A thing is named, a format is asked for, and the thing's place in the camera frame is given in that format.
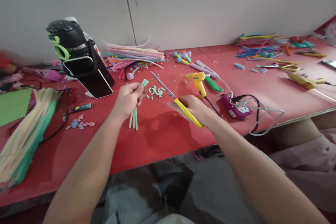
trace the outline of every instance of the green sheet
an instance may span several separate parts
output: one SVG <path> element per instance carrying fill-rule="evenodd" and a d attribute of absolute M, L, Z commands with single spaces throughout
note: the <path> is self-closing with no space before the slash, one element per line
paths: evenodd
<path fill-rule="evenodd" d="M 32 89 L 0 94 L 0 127 L 25 117 Z"/>

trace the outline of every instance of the yellow scissors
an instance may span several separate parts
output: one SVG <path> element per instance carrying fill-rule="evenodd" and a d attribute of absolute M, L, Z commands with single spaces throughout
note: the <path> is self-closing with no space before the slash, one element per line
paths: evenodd
<path fill-rule="evenodd" d="M 281 64 L 279 62 L 276 62 L 273 65 L 262 66 L 260 68 L 279 68 L 281 70 L 288 71 L 288 72 L 296 72 L 297 70 L 300 70 L 300 68 L 297 65 Z"/>
<path fill-rule="evenodd" d="M 163 84 L 163 82 L 156 76 L 155 73 L 151 71 L 151 73 L 154 75 L 154 77 L 161 83 L 161 85 L 168 91 L 169 95 L 174 98 L 174 102 L 180 107 L 180 109 L 189 117 L 189 119 L 196 124 L 198 128 L 203 128 L 203 125 L 187 110 L 187 108 L 183 105 L 182 102 L 180 102 L 179 99 L 176 98 L 176 96 L 167 88 L 166 85 Z"/>

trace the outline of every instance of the table surface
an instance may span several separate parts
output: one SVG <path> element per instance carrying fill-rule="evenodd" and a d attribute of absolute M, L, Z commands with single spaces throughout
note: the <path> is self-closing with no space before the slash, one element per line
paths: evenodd
<path fill-rule="evenodd" d="M 326 45 L 317 40 L 309 40 L 316 44 L 316 49 L 329 56 L 324 59 L 336 60 L 336 48 Z M 314 92 L 306 90 L 291 81 L 287 74 L 279 69 L 269 69 L 265 75 L 251 72 L 255 65 L 267 65 L 271 61 L 248 61 L 236 58 L 238 47 L 233 45 L 221 45 L 214 47 L 185 49 L 192 52 L 192 61 L 202 61 L 204 64 L 216 71 L 225 80 L 236 95 L 252 94 L 262 100 L 270 109 L 284 110 L 285 114 L 280 118 L 279 123 L 286 123 L 294 119 L 309 117 L 317 113 L 323 113 L 336 109 L 336 102 Z M 134 74 L 132 82 L 142 82 L 145 78 L 149 80 L 147 88 L 154 85 L 160 87 L 159 82 L 150 73 L 153 70 L 160 79 L 177 96 L 197 95 L 197 89 L 192 83 L 185 84 L 184 75 L 196 72 L 192 67 L 177 64 L 174 58 L 169 58 L 168 62 L 163 62 L 162 67 L 150 66 L 147 69 L 140 69 Z M 299 73 L 306 73 L 309 78 L 325 78 L 329 82 L 336 84 L 336 71 L 319 64 L 321 58 L 304 55 L 288 57 L 279 56 L 278 59 L 301 62 L 300 68 L 304 68 Z M 240 63 L 246 67 L 245 71 L 233 66 Z M 81 155 L 91 138 L 103 123 L 111 111 L 116 100 L 118 90 L 126 84 L 124 75 L 118 80 L 118 74 L 114 74 L 115 86 L 114 94 L 101 99 L 94 99 L 86 96 L 85 88 L 78 81 L 66 83 L 49 83 L 43 79 L 44 87 L 62 89 L 66 87 L 74 88 L 71 97 L 76 101 L 71 107 L 80 104 L 93 103 L 93 108 L 83 113 L 71 114 L 66 126 L 70 125 L 73 119 L 77 119 L 80 114 L 85 114 L 87 122 L 95 122 L 94 127 L 86 127 L 84 130 L 62 129 L 55 137 L 40 145 L 33 157 L 33 161 L 27 171 L 23 182 L 10 190 L 0 194 L 0 207 L 11 203 L 26 200 L 42 194 L 56 191 L 62 181 Z M 226 86 L 216 80 L 218 86 L 224 89 L 222 93 L 228 93 Z M 241 135 L 248 134 L 248 128 L 255 123 L 255 114 L 248 116 L 246 121 L 238 121 L 229 115 L 219 102 L 220 94 L 210 90 L 205 85 L 207 97 L 215 108 L 237 130 Z M 336 98 L 336 87 L 329 85 L 319 85 L 317 90 Z M 145 98 L 138 108 L 139 130 L 129 129 L 129 120 L 126 120 L 121 128 L 116 150 L 111 166 L 111 174 L 136 168 L 149 163 L 164 160 L 189 151 L 193 151 L 216 143 L 213 135 L 206 128 L 199 129 L 193 123 L 186 121 L 179 114 L 172 111 L 167 106 L 167 101 L 173 99 L 164 92 L 162 98 L 154 96 L 154 100 Z M 45 137 L 51 135 L 59 128 L 62 122 L 62 115 L 65 112 L 66 99 L 63 97 L 56 108 L 55 115 L 49 125 Z M 259 129 L 266 129 L 270 126 L 278 112 L 270 112 L 266 119 L 260 124 Z M 15 122 L 0 127 L 0 149 L 8 139 L 9 128 Z"/>

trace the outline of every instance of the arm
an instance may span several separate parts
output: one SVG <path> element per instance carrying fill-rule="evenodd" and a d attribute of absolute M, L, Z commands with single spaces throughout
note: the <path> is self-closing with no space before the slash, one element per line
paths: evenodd
<path fill-rule="evenodd" d="M 243 190 L 267 223 L 328 223 L 278 167 L 198 98 L 183 96 L 180 100 L 213 133 Z M 176 104 L 168 105 L 185 117 Z"/>
<path fill-rule="evenodd" d="M 90 223 L 93 211 L 110 174 L 119 131 L 147 91 L 139 83 L 120 88 L 114 107 L 81 154 L 56 195 L 45 216 L 49 223 Z"/>

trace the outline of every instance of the glue gun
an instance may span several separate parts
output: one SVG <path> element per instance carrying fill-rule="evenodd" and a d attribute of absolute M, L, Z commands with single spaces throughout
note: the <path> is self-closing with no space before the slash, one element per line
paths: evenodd
<path fill-rule="evenodd" d="M 205 80 L 205 77 L 207 75 L 203 72 L 199 72 L 199 73 L 189 73 L 187 74 L 184 78 L 188 81 L 193 81 L 194 82 L 194 86 L 195 88 L 198 89 L 198 97 L 200 99 L 204 98 L 207 94 L 206 94 L 206 91 L 204 89 L 204 86 L 203 86 L 203 80 Z"/>
<path fill-rule="evenodd" d="M 313 89 L 316 88 L 318 84 L 326 83 L 327 81 L 325 79 L 319 78 L 316 80 L 308 79 L 303 76 L 297 75 L 295 73 L 287 72 L 288 77 L 291 78 L 293 81 L 299 83 L 301 86 L 307 88 L 307 89 Z"/>

